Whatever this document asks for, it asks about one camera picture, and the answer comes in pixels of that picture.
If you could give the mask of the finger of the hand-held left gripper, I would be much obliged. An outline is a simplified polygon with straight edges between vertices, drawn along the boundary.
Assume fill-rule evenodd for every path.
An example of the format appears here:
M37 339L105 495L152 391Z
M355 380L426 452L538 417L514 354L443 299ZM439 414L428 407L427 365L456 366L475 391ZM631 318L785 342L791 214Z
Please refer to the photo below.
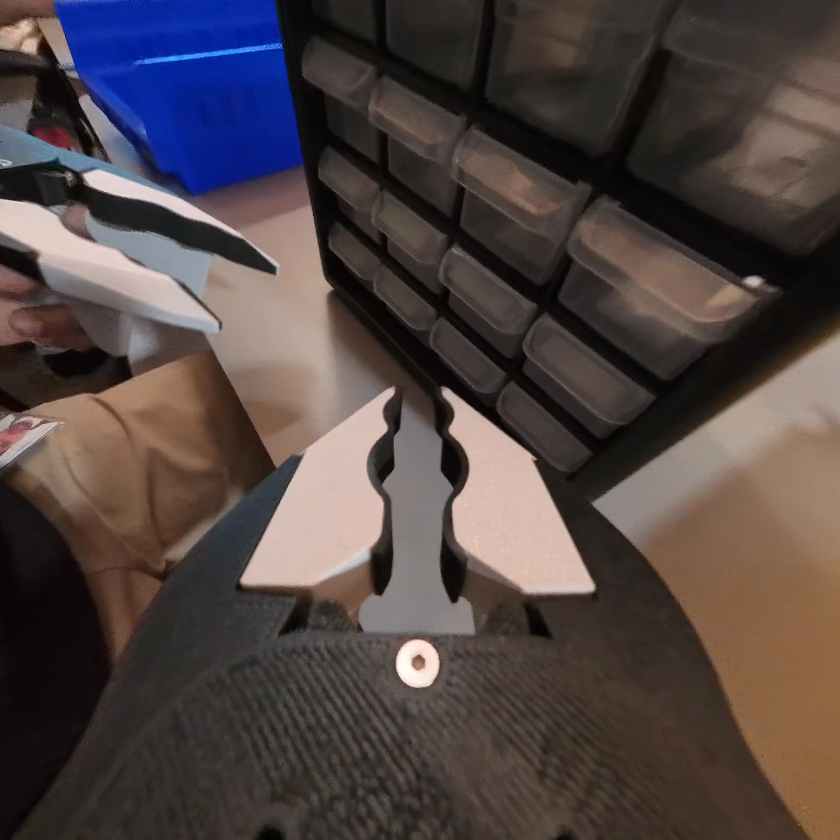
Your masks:
M203 295L214 257L275 276L277 262L239 231L150 182L92 168L77 175L87 230L143 266Z
M4 255L26 258L60 295L182 329L222 329L212 310L178 280L74 234L45 207L3 199L1 239Z

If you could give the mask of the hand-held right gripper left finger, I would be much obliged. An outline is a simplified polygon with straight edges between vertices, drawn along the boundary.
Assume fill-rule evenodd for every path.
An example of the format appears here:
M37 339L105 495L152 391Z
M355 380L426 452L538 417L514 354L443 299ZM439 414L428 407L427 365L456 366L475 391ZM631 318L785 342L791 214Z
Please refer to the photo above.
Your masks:
M301 456L239 578L246 591L379 596L392 577L392 501L403 393L388 388Z

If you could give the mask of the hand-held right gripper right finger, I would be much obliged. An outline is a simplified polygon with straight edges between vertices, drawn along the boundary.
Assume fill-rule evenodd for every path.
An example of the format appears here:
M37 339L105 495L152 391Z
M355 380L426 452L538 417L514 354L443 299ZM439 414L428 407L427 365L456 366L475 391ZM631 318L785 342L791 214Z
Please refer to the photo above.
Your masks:
M536 459L451 389L435 394L444 504L440 571L451 602L592 596L595 582Z

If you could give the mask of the blue plastic storage bin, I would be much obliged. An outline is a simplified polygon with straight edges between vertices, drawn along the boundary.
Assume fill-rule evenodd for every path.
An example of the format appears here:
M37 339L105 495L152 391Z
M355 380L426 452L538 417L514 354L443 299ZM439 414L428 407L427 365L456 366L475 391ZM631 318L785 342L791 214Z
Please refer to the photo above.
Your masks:
M56 2L56 11L91 99L189 193L301 165L274 2Z

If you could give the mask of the desk with beige top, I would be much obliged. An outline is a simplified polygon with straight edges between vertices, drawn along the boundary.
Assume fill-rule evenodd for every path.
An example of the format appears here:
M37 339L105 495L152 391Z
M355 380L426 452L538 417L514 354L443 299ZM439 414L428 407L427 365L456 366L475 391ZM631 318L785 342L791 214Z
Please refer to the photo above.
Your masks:
M303 449L385 385L407 390L408 469L419 495L440 498L432 404L373 332L330 290L302 168L193 199L255 239L280 276L217 262L207 300L221 316L211 339L227 377L276 463ZM645 542L696 510L724 518L761 511L760 530L838 543L838 315L819 315L786 362L746 395L609 490L587 489L632 540Z

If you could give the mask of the person's left hand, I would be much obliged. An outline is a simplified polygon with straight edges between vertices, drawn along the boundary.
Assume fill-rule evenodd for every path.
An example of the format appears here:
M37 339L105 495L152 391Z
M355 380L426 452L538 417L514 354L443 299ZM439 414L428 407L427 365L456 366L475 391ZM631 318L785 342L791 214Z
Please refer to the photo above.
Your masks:
M33 306L43 286L36 279L1 267L1 346L32 343L52 350L87 351L95 347L68 306Z

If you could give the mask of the dark bag with red print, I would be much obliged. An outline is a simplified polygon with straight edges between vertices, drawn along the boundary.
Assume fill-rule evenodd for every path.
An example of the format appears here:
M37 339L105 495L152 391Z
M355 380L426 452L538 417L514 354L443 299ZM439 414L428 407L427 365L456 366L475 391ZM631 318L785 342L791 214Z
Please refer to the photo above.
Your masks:
M82 91L62 67L41 27L55 2L2 2L2 125L101 161L109 156L79 102Z

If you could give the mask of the white cloth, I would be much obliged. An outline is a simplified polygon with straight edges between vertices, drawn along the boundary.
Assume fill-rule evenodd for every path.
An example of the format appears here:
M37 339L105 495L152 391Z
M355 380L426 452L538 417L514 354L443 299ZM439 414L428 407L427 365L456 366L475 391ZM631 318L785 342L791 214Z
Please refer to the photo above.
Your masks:
M135 374L212 349L202 332L84 301L70 301L67 305L93 346L111 356L126 359Z

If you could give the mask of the printed picture card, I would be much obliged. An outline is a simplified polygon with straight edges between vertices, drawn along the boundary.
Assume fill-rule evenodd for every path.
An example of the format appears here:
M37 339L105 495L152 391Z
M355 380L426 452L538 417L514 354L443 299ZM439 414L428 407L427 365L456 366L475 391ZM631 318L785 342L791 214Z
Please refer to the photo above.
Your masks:
M6 413L1 418L1 471L31 456L63 421L26 413Z

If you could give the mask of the person's leg in tan pants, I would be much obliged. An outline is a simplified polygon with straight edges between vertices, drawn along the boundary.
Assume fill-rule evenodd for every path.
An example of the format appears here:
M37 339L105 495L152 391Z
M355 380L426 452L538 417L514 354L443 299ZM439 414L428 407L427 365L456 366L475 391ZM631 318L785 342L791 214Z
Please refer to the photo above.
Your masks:
M275 467L211 350L35 412L60 425L2 488L65 540L115 661L167 575Z

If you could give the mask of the black garment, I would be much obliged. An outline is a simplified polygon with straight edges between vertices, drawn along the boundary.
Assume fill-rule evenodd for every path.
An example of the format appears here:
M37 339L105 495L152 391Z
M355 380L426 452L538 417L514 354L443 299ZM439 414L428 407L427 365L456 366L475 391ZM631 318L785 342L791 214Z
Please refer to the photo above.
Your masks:
M109 677L98 610L66 541L1 488L1 838L66 765Z

